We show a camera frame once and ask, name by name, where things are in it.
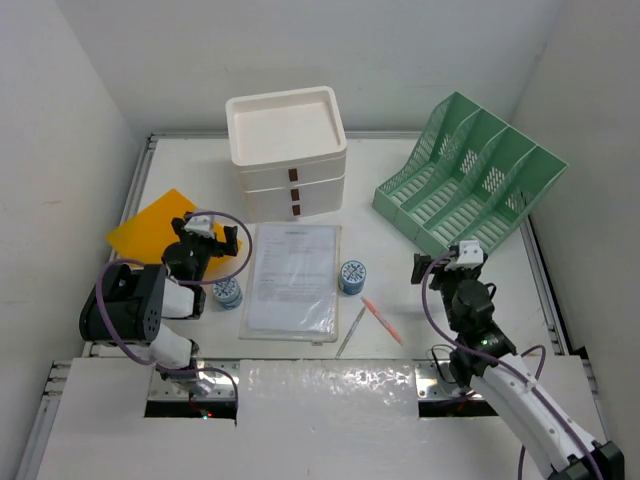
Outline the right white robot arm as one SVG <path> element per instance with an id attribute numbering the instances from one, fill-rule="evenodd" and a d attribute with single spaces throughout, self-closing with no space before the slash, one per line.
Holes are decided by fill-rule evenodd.
<path id="1" fill-rule="evenodd" d="M 599 442 L 579 426 L 527 368 L 493 319 L 493 284 L 480 281 L 487 256 L 453 247 L 439 256 L 415 255 L 411 282 L 440 294 L 453 349 L 449 370 L 507 424 L 545 479 L 622 479 L 625 458 L 612 441 Z"/>

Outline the white drawer cabinet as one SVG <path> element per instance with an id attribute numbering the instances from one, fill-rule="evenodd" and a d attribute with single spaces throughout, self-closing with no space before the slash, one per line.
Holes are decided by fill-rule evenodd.
<path id="1" fill-rule="evenodd" d="M 332 88 L 235 97 L 226 103 L 226 120 L 251 222 L 297 220 L 341 208 L 347 139 Z"/>

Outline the blue-white round tin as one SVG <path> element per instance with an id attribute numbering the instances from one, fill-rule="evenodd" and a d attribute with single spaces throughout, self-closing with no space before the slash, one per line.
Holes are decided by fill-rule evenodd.
<path id="1" fill-rule="evenodd" d="M 224 310 L 238 308 L 243 301 L 243 293 L 235 278 L 217 282 L 212 285 L 215 302 Z"/>
<path id="2" fill-rule="evenodd" d="M 359 294 L 366 281 L 367 270 L 364 264 L 357 260 L 348 260 L 339 270 L 339 288 L 346 295 Z"/>

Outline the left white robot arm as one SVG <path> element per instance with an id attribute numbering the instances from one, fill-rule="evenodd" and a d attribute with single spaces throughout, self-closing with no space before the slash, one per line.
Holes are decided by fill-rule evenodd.
<path id="1" fill-rule="evenodd" d="M 242 222 L 214 230 L 214 214 L 188 212 L 174 218 L 177 240 L 164 248 L 158 263 L 119 258 L 104 265 L 79 317 L 85 341 L 115 345 L 140 365 L 152 365 L 165 381 L 196 383 L 207 374 L 198 365 L 197 342 L 175 333 L 163 323 L 198 319 L 210 283 L 205 278 L 210 260 L 235 257 L 240 250 Z"/>

